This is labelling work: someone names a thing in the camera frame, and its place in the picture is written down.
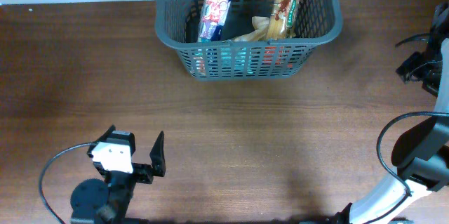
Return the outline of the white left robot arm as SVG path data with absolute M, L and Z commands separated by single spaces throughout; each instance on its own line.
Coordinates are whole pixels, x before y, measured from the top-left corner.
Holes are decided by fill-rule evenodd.
M 149 153 L 151 163 L 135 163 L 132 161 L 136 148 L 135 135 L 127 131 L 117 131 L 115 126 L 110 126 L 87 151 L 102 179 L 88 179 L 75 187 L 70 198 L 70 222 L 148 223 L 147 219 L 130 218 L 126 214 L 138 183 L 150 185 L 155 177 L 165 176 L 163 144 L 162 131 Z

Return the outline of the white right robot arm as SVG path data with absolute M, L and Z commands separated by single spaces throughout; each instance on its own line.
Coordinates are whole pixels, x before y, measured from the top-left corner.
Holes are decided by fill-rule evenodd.
M 436 96 L 432 111 L 410 112 L 392 119 L 380 132 L 376 154 L 387 175 L 364 198 L 348 204 L 327 223 L 397 223 L 397 216 L 413 202 L 448 186 L 448 3 L 434 11 L 431 28 L 405 41 L 423 40 L 427 47 L 413 53 L 397 69 L 405 83 L 421 82 Z M 386 132 L 397 122 L 424 117 L 404 132 L 391 152 L 391 164 L 382 157 Z

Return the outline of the grey plastic mesh basket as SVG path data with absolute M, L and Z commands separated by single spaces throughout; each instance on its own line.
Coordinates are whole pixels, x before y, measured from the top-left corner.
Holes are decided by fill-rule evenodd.
M 254 30 L 253 17 L 268 17 L 274 0 L 232 0 L 218 41 L 199 43 L 201 8 L 206 0 L 156 0 L 158 38 L 176 51 L 194 78 L 278 79 L 297 73 L 313 50 L 342 30 L 339 0 L 299 0 L 291 15 L 293 37 L 234 41 Z

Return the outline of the teal wet wipes packet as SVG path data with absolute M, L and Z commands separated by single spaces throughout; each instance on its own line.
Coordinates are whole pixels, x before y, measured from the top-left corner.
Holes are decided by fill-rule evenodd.
M 252 55 L 247 48 L 238 48 L 235 54 L 230 48 L 226 48 L 221 53 L 221 68 L 224 77 L 243 77 L 244 75 L 253 75 Z

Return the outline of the brown paper bag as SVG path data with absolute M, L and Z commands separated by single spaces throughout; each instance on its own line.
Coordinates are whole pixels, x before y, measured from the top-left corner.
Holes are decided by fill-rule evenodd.
M 232 41 L 260 41 L 266 37 L 270 18 L 262 16 L 253 16 L 251 19 L 254 30 L 250 33 L 234 37 Z

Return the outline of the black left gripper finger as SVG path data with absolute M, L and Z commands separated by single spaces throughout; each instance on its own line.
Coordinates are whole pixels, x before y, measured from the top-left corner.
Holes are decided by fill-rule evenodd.
M 149 157 L 152 161 L 153 176 L 164 177 L 166 173 L 166 160 L 164 155 L 164 132 L 161 131 L 158 135 Z
M 115 125 L 111 125 L 95 142 L 105 142 L 115 129 Z

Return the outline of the San Remo spaghetti packet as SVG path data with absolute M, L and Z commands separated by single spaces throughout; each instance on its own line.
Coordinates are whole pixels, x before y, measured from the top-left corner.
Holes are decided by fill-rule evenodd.
M 300 0 L 274 0 L 272 13 L 264 39 L 291 39 L 297 36 L 295 24 Z

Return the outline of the colourful Kleenex tissue pack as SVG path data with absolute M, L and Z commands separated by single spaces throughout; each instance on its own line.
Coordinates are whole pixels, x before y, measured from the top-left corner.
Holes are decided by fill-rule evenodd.
M 232 0 L 204 0 L 199 18 L 197 42 L 219 41 Z

